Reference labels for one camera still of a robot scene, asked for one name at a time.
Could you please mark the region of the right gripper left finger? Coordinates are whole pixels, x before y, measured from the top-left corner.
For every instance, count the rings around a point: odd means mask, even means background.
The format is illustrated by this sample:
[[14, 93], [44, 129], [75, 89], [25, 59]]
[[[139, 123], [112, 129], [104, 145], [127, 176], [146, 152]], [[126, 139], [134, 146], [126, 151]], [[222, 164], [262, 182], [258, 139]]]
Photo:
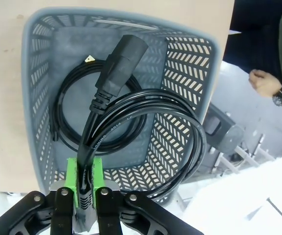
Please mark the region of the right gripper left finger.
[[65, 181], [48, 195], [32, 191], [0, 217], [0, 235], [39, 235], [50, 229], [51, 235], [73, 234], [74, 206], [77, 202], [77, 160], [67, 160]]

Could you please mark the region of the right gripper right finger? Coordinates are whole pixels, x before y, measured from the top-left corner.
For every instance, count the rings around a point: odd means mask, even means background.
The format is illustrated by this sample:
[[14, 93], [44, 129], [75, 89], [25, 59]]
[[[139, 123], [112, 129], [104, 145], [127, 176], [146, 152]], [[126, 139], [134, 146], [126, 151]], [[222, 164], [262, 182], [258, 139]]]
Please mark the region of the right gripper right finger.
[[91, 179], [101, 235], [121, 235], [122, 224], [141, 235], [203, 234], [139, 191], [124, 194], [108, 188], [100, 158], [93, 160]]

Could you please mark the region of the person's left hand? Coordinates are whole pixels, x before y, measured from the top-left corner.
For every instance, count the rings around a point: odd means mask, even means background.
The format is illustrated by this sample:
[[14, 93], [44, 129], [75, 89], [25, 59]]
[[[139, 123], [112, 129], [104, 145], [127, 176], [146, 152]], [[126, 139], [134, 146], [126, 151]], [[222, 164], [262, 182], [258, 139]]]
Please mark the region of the person's left hand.
[[263, 97], [272, 97], [282, 88], [280, 81], [262, 70], [252, 70], [249, 73], [252, 88]]

